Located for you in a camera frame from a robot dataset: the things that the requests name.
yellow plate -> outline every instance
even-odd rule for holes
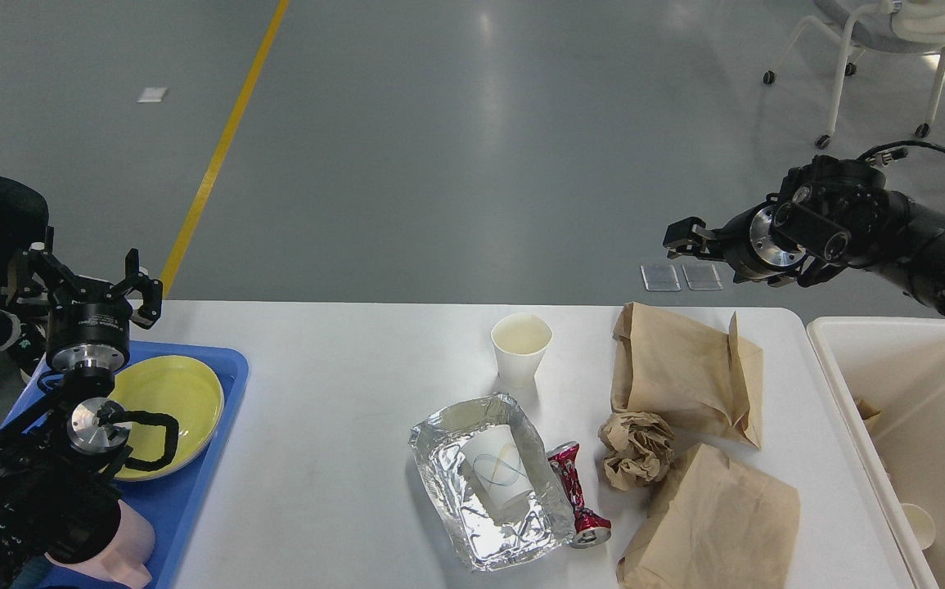
[[[128,411],[170,414],[180,425],[178,452],[169,465],[150,473],[124,466],[116,474],[120,481],[147,481],[188,465],[209,443],[225,406],[214,370],[191,357],[153,357],[137,362],[117,374],[116,388],[109,398]],[[163,455],[165,433],[160,426],[134,424],[128,441],[134,447],[131,456],[158,459]]]

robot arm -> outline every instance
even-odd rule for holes
[[[97,555],[119,525],[115,474],[122,466],[160,469],[177,451],[176,419],[108,399],[113,373],[129,358],[128,324],[155,324],[162,283],[140,271],[136,250],[113,285],[76,276],[50,249],[49,232],[45,245],[13,261],[12,299],[38,288],[33,275],[48,291],[49,370],[37,378],[43,396],[0,429],[0,588],[43,552],[69,563]],[[132,290],[142,292],[137,310],[125,298]],[[166,428],[159,460],[129,455],[131,424]]]
[[[873,164],[906,155],[880,146],[857,160],[819,155],[781,189],[718,230],[689,217],[669,225],[669,257],[723,261],[735,282],[809,287],[846,268],[875,272],[945,316],[945,215],[884,189]]]

aluminum foil tray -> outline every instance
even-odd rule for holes
[[[480,500],[479,481],[461,454],[472,436],[494,425],[512,429],[533,486],[527,500],[503,511]],[[409,443],[454,551],[470,569],[528,563],[573,539],[573,508],[548,465],[537,430],[510,396],[496,393],[436,411],[410,429]]]

trash bin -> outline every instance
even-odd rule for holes
[[[823,317],[808,335],[913,581],[945,589],[945,321]],[[854,399],[880,410],[871,437]],[[901,503],[932,515],[925,553]]]

blue tray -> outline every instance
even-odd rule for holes
[[[124,501],[144,515],[155,529],[155,550],[146,564],[151,573],[151,582],[147,589],[168,589],[173,585],[174,575],[177,575],[178,566],[184,556],[192,526],[196,525],[200,506],[206,497],[210,480],[214,477],[214,467],[218,465],[228,433],[232,429],[232,422],[236,421],[240,403],[243,402],[249,371],[247,359],[236,350],[131,342],[131,364],[164,355],[193,357],[210,366],[214,374],[217,374],[218,380],[221,380],[225,408],[206,450],[183,469],[151,481],[117,482],[124,492]],[[35,387],[34,381],[29,383],[4,422],[15,418],[41,396],[42,393]],[[60,567],[54,567],[42,584],[39,584],[40,587],[51,585],[76,586],[82,589],[121,587],[116,582],[97,581],[95,578],[84,577]]]

